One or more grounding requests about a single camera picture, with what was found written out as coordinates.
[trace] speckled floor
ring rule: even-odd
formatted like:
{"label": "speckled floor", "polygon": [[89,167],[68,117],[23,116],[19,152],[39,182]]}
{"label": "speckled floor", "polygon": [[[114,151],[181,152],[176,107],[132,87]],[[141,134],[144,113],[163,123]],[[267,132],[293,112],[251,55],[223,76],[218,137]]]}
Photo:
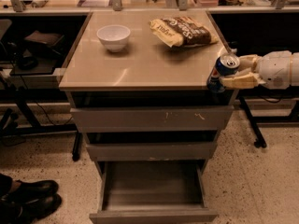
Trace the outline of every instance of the speckled floor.
{"label": "speckled floor", "polygon": [[[214,224],[298,223],[299,129],[261,131],[267,148],[254,147],[249,121],[237,109],[221,133],[203,175],[207,206],[219,213]],[[84,143],[79,161],[72,161],[74,139],[74,133],[48,134],[27,136],[15,147],[0,145],[0,172],[24,181],[54,179],[60,185],[63,204],[37,223],[91,224],[89,214],[97,211],[101,179]]]}

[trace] soda can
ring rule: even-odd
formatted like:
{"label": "soda can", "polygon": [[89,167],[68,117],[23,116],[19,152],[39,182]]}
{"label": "soda can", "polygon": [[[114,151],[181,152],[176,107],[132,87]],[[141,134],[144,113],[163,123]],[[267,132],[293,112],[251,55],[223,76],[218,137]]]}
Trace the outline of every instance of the soda can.
{"label": "soda can", "polygon": [[209,75],[206,86],[213,93],[221,93],[225,91],[224,86],[221,84],[221,76],[229,76],[236,73],[240,65],[239,58],[233,53],[225,53],[221,55],[213,67]]}

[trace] bowl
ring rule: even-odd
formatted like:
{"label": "bowl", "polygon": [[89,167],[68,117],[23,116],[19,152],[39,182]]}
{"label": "bowl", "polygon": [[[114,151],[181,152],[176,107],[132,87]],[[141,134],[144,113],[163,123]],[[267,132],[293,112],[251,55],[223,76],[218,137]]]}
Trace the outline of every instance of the bowl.
{"label": "bowl", "polygon": [[119,52],[127,45],[131,30],[122,25],[108,25],[97,31],[103,46],[111,52]]}

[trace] table top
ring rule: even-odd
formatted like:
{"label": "table top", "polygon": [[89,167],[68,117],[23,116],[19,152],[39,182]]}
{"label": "table top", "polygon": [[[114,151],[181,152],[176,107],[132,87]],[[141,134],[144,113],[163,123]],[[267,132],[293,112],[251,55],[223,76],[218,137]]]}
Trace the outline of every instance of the table top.
{"label": "table top", "polygon": [[[63,91],[184,90],[206,89],[206,80],[226,52],[219,42],[196,48],[169,48],[154,35],[149,21],[163,17],[190,16],[216,37],[204,10],[174,9],[94,11],[60,83]],[[127,47],[107,51],[96,36],[99,28],[121,24],[131,29]]]}

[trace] black shoe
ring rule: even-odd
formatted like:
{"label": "black shoe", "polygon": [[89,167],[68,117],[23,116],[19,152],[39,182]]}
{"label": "black shoe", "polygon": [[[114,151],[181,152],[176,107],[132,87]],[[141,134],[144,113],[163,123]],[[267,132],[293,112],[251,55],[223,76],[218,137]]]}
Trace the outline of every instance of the black shoe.
{"label": "black shoe", "polygon": [[53,180],[44,180],[35,183],[21,182],[17,190],[7,195],[6,201],[11,203],[28,203],[53,195],[57,190],[58,184]]}
{"label": "black shoe", "polygon": [[35,219],[41,219],[55,212],[62,203],[62,198],[56,193],[52,196],[26,203],[22,206],[21,215],[12,224],[30,224]]}

